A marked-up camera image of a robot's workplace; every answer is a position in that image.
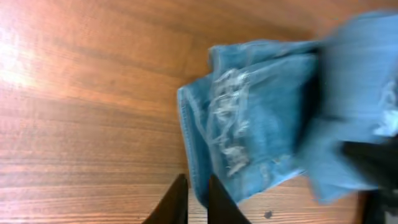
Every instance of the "jeans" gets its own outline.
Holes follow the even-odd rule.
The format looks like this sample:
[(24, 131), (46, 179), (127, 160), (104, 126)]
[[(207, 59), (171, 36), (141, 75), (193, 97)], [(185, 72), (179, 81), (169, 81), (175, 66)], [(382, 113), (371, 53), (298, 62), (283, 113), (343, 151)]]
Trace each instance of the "jeans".
[(298, 161), (319, 201), (329, 203), (377, 188), (342, 155), (343, 141), (380, 143), (397, 134), (398, 14), (363, 14), (320, 48), (324, 99)]
[(212, 173), (239, 202), (302, 172), (294, 157), (300, 92), (316, 68), (317, 45), (215, 46), (213, 72), (178, 90), (191, 183), (204, 206)]

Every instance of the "ripped jeans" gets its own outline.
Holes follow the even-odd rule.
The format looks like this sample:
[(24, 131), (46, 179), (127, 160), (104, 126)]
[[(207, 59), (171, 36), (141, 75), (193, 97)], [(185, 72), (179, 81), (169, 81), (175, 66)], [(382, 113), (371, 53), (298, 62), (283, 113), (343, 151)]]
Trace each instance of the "ripped jeans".
[(215, 46), (213, 72), (178, 90), (191, 183), (204, 206), (212, 173), (239, 202), (302, 172), (293, 153), (302, 86), (315, 72), (317, 45)]

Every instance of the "blue denim jeans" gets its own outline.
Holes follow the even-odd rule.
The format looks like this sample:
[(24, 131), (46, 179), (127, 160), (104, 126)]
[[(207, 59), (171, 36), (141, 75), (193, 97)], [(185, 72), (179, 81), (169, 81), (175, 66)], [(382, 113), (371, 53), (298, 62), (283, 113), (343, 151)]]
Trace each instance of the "blue denim jeans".
[(215, 46), (213, 72), (178, 90), (191, 183), (204, 206), (212, 173), (239, 202), (302, 172), (294, 159), (300, 92), (317, 65), (317, 45)]
[(324, 99), (298, 161), (319, 201), (329, 203), (377, 188), (342, 155), (343, 141), (378, 143), (397, 134), (398, 14), (363, 14), (320, 48)]
[[(321, 42), (259, 40), (216, 46), (210, 56), (213, 72), (178, 90), (191, 182), (202, 204), (212, 173), (235, 202), (303, 171), (321, 202), (377, 187), (343, 157), (341, 145), (398, 132), (396, 13), (364, 14)], [(303, 84), (319, 64), (324, 99), (298, 146)]]

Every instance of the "wood grain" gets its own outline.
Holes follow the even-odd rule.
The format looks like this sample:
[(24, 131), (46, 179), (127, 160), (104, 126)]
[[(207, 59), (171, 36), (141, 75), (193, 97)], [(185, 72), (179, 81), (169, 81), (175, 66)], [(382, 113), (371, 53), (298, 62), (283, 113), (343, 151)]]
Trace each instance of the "wood grain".
[[(0, 0), (0, 223), (141, 223), (188, 173), (176, 91), (207, 48), (322, 37), (388, 0)], [(243, 202), (253, 223), (356, 223), (304, 178)], [(264, 213), (273, 211), (270, 219)], [(206, 213), (190, 194), (190, 223)]]

